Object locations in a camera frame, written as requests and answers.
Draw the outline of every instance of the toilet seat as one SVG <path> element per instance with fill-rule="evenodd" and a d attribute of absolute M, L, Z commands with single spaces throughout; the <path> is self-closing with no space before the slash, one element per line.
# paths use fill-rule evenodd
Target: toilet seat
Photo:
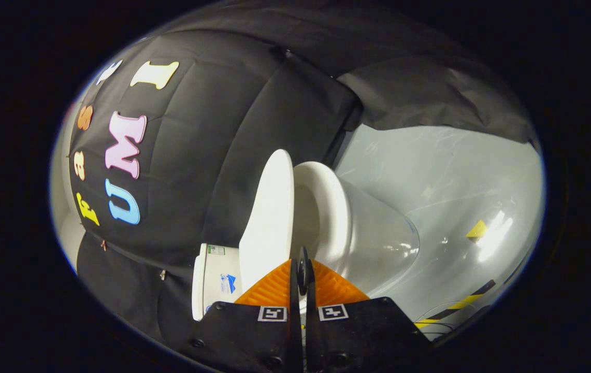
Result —
<path fill-rule="evenodd" d="M 293 203 L 293 163 L 288 152 L 279 149 L 265 164 L 252 214 L 240 239 L 243 291 L 289 259 Z"/>

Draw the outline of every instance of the colorful letters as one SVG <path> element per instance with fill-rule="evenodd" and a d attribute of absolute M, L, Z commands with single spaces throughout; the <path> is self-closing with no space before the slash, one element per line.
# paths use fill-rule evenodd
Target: colorful letters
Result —
<path fill-rule="evenodd" d="M 104 154 L 106 168 L 120 168 L 132 175 L 134 179 L 138 179 L 139 161 L 136 159 L 126 161 L 123 158 L 139 154 L 139 148 L 134 146 L 127 138 L 132 138 L 137 144 L 141 142 L 143 140 L 143 134 L 146 132 L 147 122 L 148 119 L 146 116 L 127 118 L 120 116 L 117 111 L 113 112 L 111 121 L 109 121 L 109 132 L 116 138 L 118 144 L 106 149 L 106 153 Z"/>
<path fill-rule="evenodd" d="M 81 210 L 81 214 L 83 215 L 83 217 L 89 218 L 90 220 L 95 222 L 95 224 L 97 224 L 97 226 L 99 226 L 99 222 L 97 220 L 97 214 L 95 214 L 94 210 L 90 209 L 90 206 L 87 204 L 86 201 L 81 199 L 80 193 L 77 193 L 77 202 L 79 203 L 79 209 Z"/>
<path fill-rule="evenodd" d="M 104 180 L 104 187 L 106 189 L 107 196 L 117 196 L 122 198 L 129 205 L 129 210 L 123 210 L 122 208 L 114 205 L 113 202 L 109 201 L 109 210 L 111 211 L 111 216 L 115 219 L 120 219 L 130 224 L 139 224 L 141 216 L 139 214 L 139 206 L 137 205 L 136 200 L 134 200 L 134 197 L 132 197 L 132 195 L 125 189 L 111 184 L 109 179 Z"/>
<path fill-rule="evenodd" d="M 179 62 L 172 62 L 168 65 L 151 65 L 148 61 L 136 71 L 129 86 L 134 87 L 136 83 L 152 83 L 156 89 L 160 90 L 167 85 L 178 66 Z"/>
<path fill-rule="evenodd" d="M 122 60 L 117 61 L 106 68 L 105 71 L 99 74 L 99 78 L 95 85 L 98 85 L 103 80 L 109 78 L 111 74 L 115 73 L 122 62 Z M 136 71 L 136 73 L 134 73 L 134 77 L 129 83 L 129 86 L 134 87 L 136 83 L 150 83 L 155 85 L 156 89 L 160 90 L 167 85 L 179 65 L 179 62 L 172 62 L 168 65 L 151 65 L 150 61 L 147 61 Z M 80 130 L 86 131 L 90 127 L 91 118 L 92 106 L 83 106 L 79 112 L 77 127 Z M 143 140 L 147 124 L 148 118 L 146 118 L 146 116 L 129 118 L 121 116 L 117 111 L 111 115 L 109 132 L 116 139 L 117 144 L 106 149 L 106 152 L 104 153 L 104 164 L 106 165 L 106 168 L 120 168 L 132 175 L 134 179 L 139 178 L 139 161 L 137 159 L 128 159 L 132 156 L 138 155 L 139 148 L 129 139 L 132 139 L 136 144 L 139 144 Z M 84 170 L 83 151 L 75 152 L 74 163 L 75 174 L 77 174 L 79 179 L 85 180 L 86 173 Z M 109 200 L 109 211 L 111 216 L 114 219 L 123 220 L 123 222 L 129 224 L 139 224 L 139 220 L 141 220 L 139 205 L 136 203 L 132 194 L 119 186 L 111 184 L 109 179 L 104 180 L 104 189 L 106 190 L 107 196 L 121 198 L 129 205 L 129 210 L 125 210 L 114 205 L 113 202 Z M 90 208 L 86 201 L 82 200 L 80 193 L 77 193 L 77 202 L 83 217 L 92 220 L 99 226 L 97 214 Z"/>

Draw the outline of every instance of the glossy white surface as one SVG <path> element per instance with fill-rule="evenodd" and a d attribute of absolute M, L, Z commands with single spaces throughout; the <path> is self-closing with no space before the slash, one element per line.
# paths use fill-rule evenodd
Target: glossy white surface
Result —
<path fill-rule="evenodd" d="M 293 163 L 285 150 L 265 163 L 252 214 L 239 243 L 244 290 L 286 262 L 293 234 Z"/>
<path fill-rule="evenodd" d="M 465 299 L 490 279 L 496 282 L 491 290 L 442 322 L 456 327 L 494 302 L 539 237 L 544 170 L 530 144 L 451 127 L 381 132 L 360 125 L 347 137 L 335 173 L 406 215 L 416 227 L 419 255 L 401 281 L 365 290 L 369 297 L 391 297 L 413 321 Z M 489 231 L 473 242 L 466 234 L 478 220 Z M 361 272 L 343 275 L 382 276 Z"/>

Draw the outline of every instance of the label sticker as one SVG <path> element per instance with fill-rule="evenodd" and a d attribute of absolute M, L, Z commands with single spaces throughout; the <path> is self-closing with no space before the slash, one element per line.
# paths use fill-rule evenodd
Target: label sticker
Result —
<path fill-rule="evenodd" d="M 258 312 L 258 321 L 268 323 L 285 322 L 288 320 L 288 311 L 286 307 L 265 307 L 261 306 Z"/>
<path fill-rule="evenodd" d="M 228 274 L 221 274 L 222 279 L 222 293 L 225 294 L 233 294 L 236 290 L 236 276 L 228 275 Z"/>
<path fill-rule="evenodd" d="M 484 221 L 482 221 L 480 219 L 480 221 L 478 221 L 477 224 L 475 224 L 475 226 L 472 227 L 470 232 L 468 232 L 468 234 L 466 234 L 466 237 L 468 237 L 470 239 L 482 238 L 482 237 L 484 237 L 484 234 L 486 234 L 486 231 L 488 229 L 489 228 L 486 226 L 486 224 L 484 224 Z"/>
<path fill-rule="evenodd" d="M 214 253 L 215 255 L 226 255 L 226 250 L 222 246 L 208 245 L 208 253 Z"/>
<path fill-rule="evenodd" d="M 347 319 L 348 312 L 343 305 L 319 307 L 319 318 L 321 321 Z"/>

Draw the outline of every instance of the screw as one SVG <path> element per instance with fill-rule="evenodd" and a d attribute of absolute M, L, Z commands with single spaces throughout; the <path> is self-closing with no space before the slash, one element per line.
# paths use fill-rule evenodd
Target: screw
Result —
<path fill-rule="evenodd" d="M 200 349 L 201 347 L 205 346 L 205 343 L 203 343 L 203 341 L 200 339 L 193 339 L 192 346 L 196 347 L 197 349 Z"/>
<path fill-rule="evenodd" d="M 265 367 L 269 370 L 277 369 L 281 366 L 281 359 L 276 356 L 271 356 L 265 361 Z"/>
<path fill-rule="evenodd" d="M 330 364 L 334 366 L 344 366 L 348 363 L 348 357 L 343 352 L 333 355 L 330 359 Z"/>

